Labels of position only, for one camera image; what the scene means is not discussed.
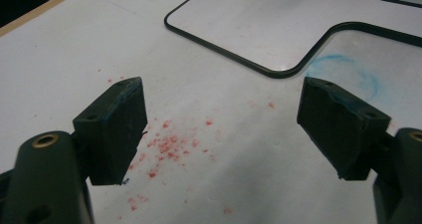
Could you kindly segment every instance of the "red powder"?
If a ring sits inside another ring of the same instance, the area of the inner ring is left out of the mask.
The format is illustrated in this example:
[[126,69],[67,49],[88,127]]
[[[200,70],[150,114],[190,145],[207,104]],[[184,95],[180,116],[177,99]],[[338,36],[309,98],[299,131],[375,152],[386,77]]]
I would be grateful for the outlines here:
[[164,140],[164,142],[160,143],[160,144],[158,145],[158,148],[159,148],[159,151],[160,151],[161,153],[164,153],[164,152],[169,151],[169,150],[171,149],[171,144],[170,144],[170,142],[168,141],[168,138],[166,138],[166,139]]
[[226,207],[226,208],[224,208],[223,213],[224,213],[225,215],[230,215],[230,214],[232,214],[232,213],[233,213],[233,209],[232,209],[232,208],[230,208],[230,207]]
[[275,109],[275,108],[276,108],[276,105],[275,105],[273,102],[268,103],[268,106],[269,106],[271,109]]
[[132,211],[134,211],[134,210],[136,210],[137,209],[137,205],[138,205],[138,203],[137,203],[137,201],[136,201],[136,199],[134,199],[134,198],[132,198],[132,197],[130,197],[129,199],[127,199],[127,203],[130,203],[130,209],[132,210]]
[[213,120],[212,119],[208,119],[208,120],[206,120],[205,121],[205,124],[207,124],[207,126],[209,126],[209,125],[211,125],[211,124],[213,124],[214,122],[213,122]]
[[163,128],[168,128],[170,126],[170,120],[166,120],[163,124],[162,127]]
[[149,175],[149,177],[150,177],[150,178],[153,178],[154,176],[156,176],[156,175],[157,175],[157,171],[156,171],[156,170],[150,170],[150,171],[148,172],[148,175]]
[[149,142],[146,146],[148,146],[148,147],[156,146],[156,144],[160,141],[161,141],[161,139],[155,138],[153,141]]
[[178,161],[180,156],[177,155],[177,153],[173,153],[173,152],[169,152],[168,153],[168,158],[173,158],[173,161]]
[[171,142],[177,142],[177,136],[176,136],[176,135],[173,135],[173,136],[170,138],[170,141],[171,141]]
[[198,144],[199,144],[199,141],[198,141],[198,140],[196,140],[196,139],[193,139],[193,140],[192,140],[192,146],[193,146],[193,147],[197,147],[197,146],[198,146]]
[[145,158],[146,158],[146,153],[143,152],[143,153],[140,154],[139,161],[144,161]]
[[147,202],[147,201],[148,201],[148,198],[147,198],[147,197],[145,197],[145,196],[143,196],[143,195],[139,195],[139,194],[137,194],[136,196],[137,196],[137,198],[139,199],[140,203],[145,203],[145,202]]

